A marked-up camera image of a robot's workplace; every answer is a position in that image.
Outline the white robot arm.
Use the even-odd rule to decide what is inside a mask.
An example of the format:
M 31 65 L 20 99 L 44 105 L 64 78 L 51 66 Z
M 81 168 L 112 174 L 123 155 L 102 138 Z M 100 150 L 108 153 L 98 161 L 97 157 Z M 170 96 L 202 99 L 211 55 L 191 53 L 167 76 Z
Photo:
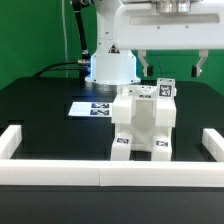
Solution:
M 197 50 L 193 75 L 224 49 L 224 0 L 87 0 L 96 8 L 97 49 L 86 82 L 106 89 L 138 83 L 148 50 Z

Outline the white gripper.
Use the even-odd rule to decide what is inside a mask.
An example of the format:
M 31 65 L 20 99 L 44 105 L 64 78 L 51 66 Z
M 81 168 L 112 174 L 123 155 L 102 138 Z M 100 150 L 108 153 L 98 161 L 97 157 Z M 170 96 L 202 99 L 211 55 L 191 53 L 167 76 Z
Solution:
M 114 20 L 114 43 L 139 50 L 145 77 L 153 76 L 145 50 L 200 50 L 192 77 L 199 77 L 208 49 L 224 49 L 224 1 L 192 2 L 187 13 L 160 13 L 155 3 L 124 4 Z

